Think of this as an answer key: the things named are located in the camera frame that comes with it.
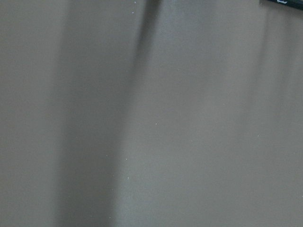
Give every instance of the brand logo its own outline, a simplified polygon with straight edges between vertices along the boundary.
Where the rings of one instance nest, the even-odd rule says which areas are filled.
[[[276,1],[279,2],[279,3],[283,3],[283,4],[287,3],[287,1],[282,1],[282,0],[276,0]]]

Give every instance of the black object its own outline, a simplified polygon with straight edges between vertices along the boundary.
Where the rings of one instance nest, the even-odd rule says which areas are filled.
[[[268,0],[273,1],[278,4],[290,6],[296,9],[302,9],[303,10],[303,0]]]

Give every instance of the gray surface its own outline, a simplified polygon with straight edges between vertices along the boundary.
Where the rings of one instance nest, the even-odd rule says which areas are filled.
[[[303,225],[303,12],[205,2],[1,2],[1,227]]]

